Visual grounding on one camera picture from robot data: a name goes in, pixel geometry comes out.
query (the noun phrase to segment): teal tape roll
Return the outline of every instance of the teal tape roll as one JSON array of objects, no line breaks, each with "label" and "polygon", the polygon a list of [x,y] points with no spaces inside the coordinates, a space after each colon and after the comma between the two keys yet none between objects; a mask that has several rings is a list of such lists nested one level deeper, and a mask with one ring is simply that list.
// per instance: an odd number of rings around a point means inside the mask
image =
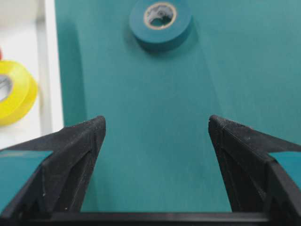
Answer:
[{"label": "teal tape roll", "polygon": [[167,51],[186,40],[191,20],[191,10],[185,0],[139,0],[132,9],[129,24],[142,47]]}]

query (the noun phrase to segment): teal table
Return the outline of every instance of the teal table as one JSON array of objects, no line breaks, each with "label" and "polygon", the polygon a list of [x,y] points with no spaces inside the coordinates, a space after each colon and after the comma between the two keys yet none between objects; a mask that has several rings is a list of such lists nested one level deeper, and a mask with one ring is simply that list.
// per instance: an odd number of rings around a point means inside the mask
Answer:
[{"label": "teal table", "polygon": [[230,211],[208,118],[300,143],[301,1],[189,0],[190,36],[156,54],[135,2],[56,1],[65,124],[107,120],[82,211]]}]

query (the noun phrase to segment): white shelf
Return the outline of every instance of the white shelf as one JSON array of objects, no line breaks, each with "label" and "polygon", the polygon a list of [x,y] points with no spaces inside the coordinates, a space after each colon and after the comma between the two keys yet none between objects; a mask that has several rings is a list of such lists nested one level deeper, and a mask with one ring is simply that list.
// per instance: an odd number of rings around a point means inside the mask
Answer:
[{"label": "white shelf", "polygon": [[0,0],[0,48],[23,64],[39,85],[29,113],[0,127],[0,149],[63,127],[54,0]]}]

